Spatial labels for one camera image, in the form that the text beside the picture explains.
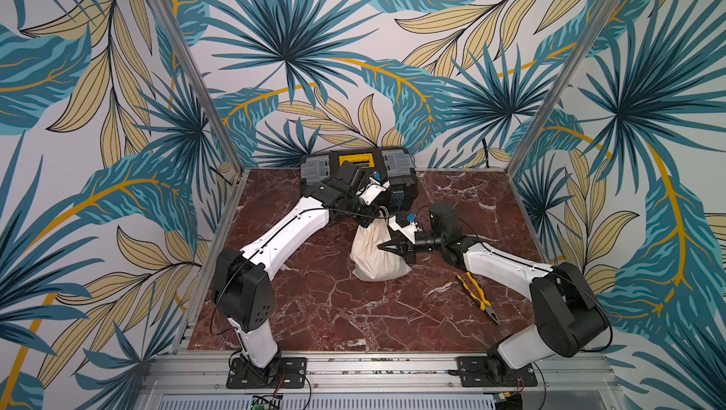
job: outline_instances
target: white cloth bag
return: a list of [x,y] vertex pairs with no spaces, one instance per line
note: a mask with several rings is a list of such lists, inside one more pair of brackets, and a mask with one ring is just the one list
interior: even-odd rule
[[379,244],[390,239],[386,219],[374,219],[368,227],[358,226],[351,248],[351,259],[356,263],[353,271],[356,278],[368,282],[387,281],[411,271],[403,257],[378,249]]

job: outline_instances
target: wire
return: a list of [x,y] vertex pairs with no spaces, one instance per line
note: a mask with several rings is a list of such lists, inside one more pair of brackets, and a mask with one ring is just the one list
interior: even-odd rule
[[308,377],[305,374],[301,374],[299,372],[293,372],[293,371],[290,371],[290,373],[299,375],[300,377],[304,378],[305,381],[308,383],[308,388],[310,389],[310,392],[308,393],[308,401],[305,403],[305,406],[303,407],[303,410],[306,410],[308,408],[308,406],[310,405],[310,399],[312,399],[312,397],[313,397],[313,387],[312,387],[312,385],[310,385],[310,380],[308,380]]
[[252,403],[252,406],[259,404],[259,401],[263,401],[265,404],[270,405],[272,407],[272,410],[279,410],[279,405],[277,405],[275,402],[270,401],[267,398],[268,396],[276,398],[270,394],[267,394],[265,396],[257,396],[257,395],[252,396],[252,398],[255,399],[255,401]]
[[542,374],[542,370],[540,369],[539,366],[537,366],[537,363],[532,361],[532,364],[534,365],[534,367],[537,368],[538,371],[540,371],[540,375],[542,377],[542,387],[544,387],[544,396],[542,397],[542,403],[540,404],[540,407],[537,409],[537,410],[542,410],[545,407],[545,402],[547,402],[547,383],[545,382],[545,378],[544,378],[545,375]]
[[[462,220],[461,218],[459,218],[459,221],[461,221],[462,223],[466,224],[466,226],[469,229],[471,229],[471,232],[474,233],[474,236],[477,238],[479,244],[481,244],[481,246],[483,246],[484,249],[487,250],[487,251],[489,251],[491,254],[498,255],[500,258],[503,258],[503,259],[512,260],[513,262],[519,263],[520,265],[525,266],[525,267],[531,267],[531,268],[533,268],[535,270],[544,271],[545,273],[551,273],[552,272],[551,270],[540,269],[540,267],[535,266],[535,265],[532,265],[531,263],[524,263],[524,262],[521,262],[519,260],[513,259],[511,257],[507,257],[505,255],[501,255],[501,254],[497,253],[496,251],[493,251],[493,250],[489,249],[486,246],[486,244],[481,241],[481,237],[479,237],[479,234],[476,233],[476,231],[474,230],[474,228],[470,224],[468,224],[466,221]],[[569,282],[570,284],[572,284],[573,286],[575,286],[580,292],[582,292],[583,295],[586,295],[589,299],[591,299],[593,301],[594,305],[595,305],[595,308],[597,309],[598,314],[600,314],[600,317],[603,319],[604,323],[608,324],[608,329],[610,330],[610,339],[608,339],[608,343],[605,344],[603,347],[594,348],[592,350],[580,349],[580,351],[581,352],[586,352],[586,353],[599,353],[599,352],[602,352],[602,351],[607,350],[607,348],[610,347],[613,344],[613,325],[608,320],[608,316],[605,314],[605,310],[603,309],[603,307],[600,306],[600,302],[597,301],[597,298],[594,298],[594,297],[590,296],[589,292],[587,292],[585,289],[581,288],[580,286],[578,286],[577,284],[575,284],[574,282],[572,282],[571,279],[566,278],[566,277],[561,276],[561,275],[558,275],[557,278],[564,279],[565,281]]]

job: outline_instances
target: marble floor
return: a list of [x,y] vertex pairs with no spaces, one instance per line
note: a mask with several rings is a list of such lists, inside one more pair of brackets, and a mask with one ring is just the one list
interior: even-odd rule
[[[451,203],[496,248],[540,261],[504,173],[424,171],[418,176],[413,212],[434,202]],[[298,198],[298,171],[252,170],[226,246],[239,249],[256,239]],[[419,219],[428,229],[425,208]],[[358,280],[349,258],[356,228],[347,220],[318,231],[272,282],[277,307],[270,323],[282,350],[482,352],[532,323],[529,301],[475,275],[502,322],[496,325],[464,292],[456,279],[459,271],[436,253],[419,254],[418,264],[402,278]],[[204,303],[190,350],[239,348],[231,330],[210,334],[213,310],[212,302]],[[229,327],[219,314],[214,317],[215,333]]]

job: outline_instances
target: tropical leaf wallpaper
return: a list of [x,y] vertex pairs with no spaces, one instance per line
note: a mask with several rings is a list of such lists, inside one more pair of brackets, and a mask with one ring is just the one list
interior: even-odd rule
[[237,177],[145,0],[0,9],[0,408],[129,408]]
[[726,0],[631,2],[513,178],[542,252],[610,317],[632,408],[726,408]]
[[375,144],[473,168],[507,165],[600,0],[202,1],[179,24],[246,166]]

